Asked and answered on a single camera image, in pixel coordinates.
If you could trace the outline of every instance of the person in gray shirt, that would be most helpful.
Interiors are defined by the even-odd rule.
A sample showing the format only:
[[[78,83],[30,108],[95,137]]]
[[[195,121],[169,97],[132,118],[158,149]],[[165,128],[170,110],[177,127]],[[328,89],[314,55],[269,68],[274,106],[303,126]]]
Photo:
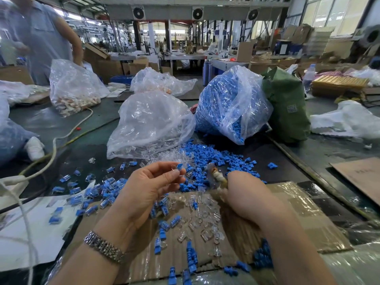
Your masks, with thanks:
[[[36,85],[49,85],[53,59],[71,60],[83,66],[82,41],[55,10],[35,0],[11,0],[7,12],[12,39],[23,43],[17,48]]]

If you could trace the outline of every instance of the round fan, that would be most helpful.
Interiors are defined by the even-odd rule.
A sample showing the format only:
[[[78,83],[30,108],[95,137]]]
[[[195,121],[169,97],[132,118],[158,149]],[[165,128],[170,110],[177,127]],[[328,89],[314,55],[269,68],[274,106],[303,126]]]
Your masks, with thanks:
[[[197,8],[197,9],[193,10],[193,18],[195,20],[202,19],[202,16],[203,16],[203,10],[202,9]]]
[[[254,19],[257,18],[258,14],[259,14],[259,10],[258,9],[254,9],[252,11],[249,11],[249,13],[248,13],[248,20],[253,21]]]
[[[136,19],[143,19],[144,18],[144,11],[143,9],[141,9],[140,7],[136,7],[133,9],[133,16],[136,18]]]

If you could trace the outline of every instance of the shirt pocket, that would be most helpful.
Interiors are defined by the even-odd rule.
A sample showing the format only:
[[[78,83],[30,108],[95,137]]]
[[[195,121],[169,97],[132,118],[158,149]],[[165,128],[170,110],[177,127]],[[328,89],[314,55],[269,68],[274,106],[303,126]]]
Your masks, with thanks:
[[[49,31],[55,30],[52,20],[44,12],[36,12],[31,16],[31,26],[37,31]]]

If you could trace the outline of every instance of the metal watch band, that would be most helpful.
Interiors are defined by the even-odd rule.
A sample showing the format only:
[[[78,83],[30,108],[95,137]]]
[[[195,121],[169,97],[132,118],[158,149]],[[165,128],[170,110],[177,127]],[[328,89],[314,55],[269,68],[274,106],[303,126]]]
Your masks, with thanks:
[[[107,257],[113,262],[121,263],[124,257],[124,253],[121,250],[108,241],[104,240],[94,231],[90,231],[84,238],[84,243],[98,251],[103,256]]]

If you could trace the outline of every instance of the blue bin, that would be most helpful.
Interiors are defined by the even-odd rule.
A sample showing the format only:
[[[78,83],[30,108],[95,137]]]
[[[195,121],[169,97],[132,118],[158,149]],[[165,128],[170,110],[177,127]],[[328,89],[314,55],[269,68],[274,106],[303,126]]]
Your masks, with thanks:
[[[111,77],[111,79],[109,81],[114,82],[114,83],[131,85],[133,77],[134,76],[132,76],[132,75],[128,75],[128,76],[120,75],[120,76]]]

